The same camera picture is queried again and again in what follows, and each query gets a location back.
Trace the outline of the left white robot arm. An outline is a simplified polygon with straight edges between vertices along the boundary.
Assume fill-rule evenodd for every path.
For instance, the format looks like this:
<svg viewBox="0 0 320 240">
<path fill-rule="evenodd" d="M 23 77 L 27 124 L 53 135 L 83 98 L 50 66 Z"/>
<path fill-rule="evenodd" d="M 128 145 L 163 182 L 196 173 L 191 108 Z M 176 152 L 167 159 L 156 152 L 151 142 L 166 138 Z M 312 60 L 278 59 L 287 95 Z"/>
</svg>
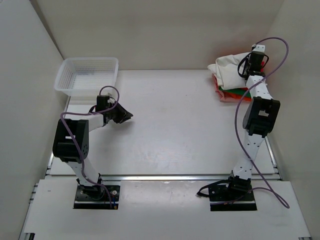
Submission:
<svg viewBox="0 0 320 240">
<path fill-rule="evenodd" d="M 96 104 L 88 113 L 63 112 L 57 124 L 52 152 L 56 158 L 69 165 L 78 177 L 78 184 L 87 187 L 93 199 L 104 195 L 101 175 L 92 166 L 89 155 L 90 132 L 103 128 L 110 121 L 122 124 L 134 115 L 117 99 L 98 95 Z"/>
</svg>

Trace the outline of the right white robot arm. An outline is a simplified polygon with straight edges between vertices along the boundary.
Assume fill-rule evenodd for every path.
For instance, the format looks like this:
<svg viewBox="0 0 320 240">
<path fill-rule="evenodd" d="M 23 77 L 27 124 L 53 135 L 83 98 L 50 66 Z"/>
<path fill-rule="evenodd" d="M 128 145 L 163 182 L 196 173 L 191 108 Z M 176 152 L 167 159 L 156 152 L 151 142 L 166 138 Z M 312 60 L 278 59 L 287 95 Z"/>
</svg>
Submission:
<svg viewBox="0 0 320 240">
<path fill-rule="evenodd" d="M 236 200 L 242 192 L 251 188 L 253 163 L 260 145 L 273 130 L 280 109 L 280 102 L 270 95 L 264 80 L 265 57 L 263 51 L 252 50 L 240 62 L 244 67 L 239 75 L 246 81 L 251 101 L 242 121 L 245 153 L 231 172 L 230 184 L 224 187 L 224 195 L 229 200 Z"/>
</svg>

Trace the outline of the white t shirt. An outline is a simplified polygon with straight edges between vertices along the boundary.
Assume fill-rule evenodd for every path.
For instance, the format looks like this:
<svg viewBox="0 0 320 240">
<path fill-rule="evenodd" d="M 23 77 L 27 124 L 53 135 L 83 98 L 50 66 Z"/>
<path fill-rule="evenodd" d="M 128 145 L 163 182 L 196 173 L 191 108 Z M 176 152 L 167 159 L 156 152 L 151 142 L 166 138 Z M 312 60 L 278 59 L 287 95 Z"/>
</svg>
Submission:
<svg viewBox="0 0 320 240">
<path fill-rule="evenodd" d="M 217 85 L 223 90 L 240 89 L 246 86 L 245 80 L 238 74 L 238 65 L 249 53 L 218 57 L 207 69 L 215 76 Z"/>
</svg>

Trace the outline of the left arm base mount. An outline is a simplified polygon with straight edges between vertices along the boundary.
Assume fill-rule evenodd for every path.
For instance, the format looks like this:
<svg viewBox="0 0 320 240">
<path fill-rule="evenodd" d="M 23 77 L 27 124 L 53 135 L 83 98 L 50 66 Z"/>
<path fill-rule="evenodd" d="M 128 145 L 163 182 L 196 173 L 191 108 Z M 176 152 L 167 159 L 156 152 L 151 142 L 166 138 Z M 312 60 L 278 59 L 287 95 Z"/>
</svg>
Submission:
<svg viewBox="0 0 320 240">
<path fill-rule="evenodd" d="M 100 186 L 81 185 L 77 178 L 73 208 L 78 210 L 117 210 L 119 208 L 121 185 L 108 183 L 106 190 Z"/>
</svg>

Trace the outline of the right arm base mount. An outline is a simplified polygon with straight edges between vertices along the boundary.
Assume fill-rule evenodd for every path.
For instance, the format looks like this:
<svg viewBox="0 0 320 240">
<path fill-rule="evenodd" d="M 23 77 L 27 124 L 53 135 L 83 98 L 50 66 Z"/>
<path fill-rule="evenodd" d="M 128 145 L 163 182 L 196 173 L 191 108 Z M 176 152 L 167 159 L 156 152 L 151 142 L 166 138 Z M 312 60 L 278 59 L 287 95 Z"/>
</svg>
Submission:
<svg viewBox="0 0 320 240">
<path fill-rule="evenodd" d="M 212 212 L 256 211 L 257 205 L 251 189 L 251 179 L 230 176 L 201 187 L 196 195 L 209 199 Z"/>
</svg>

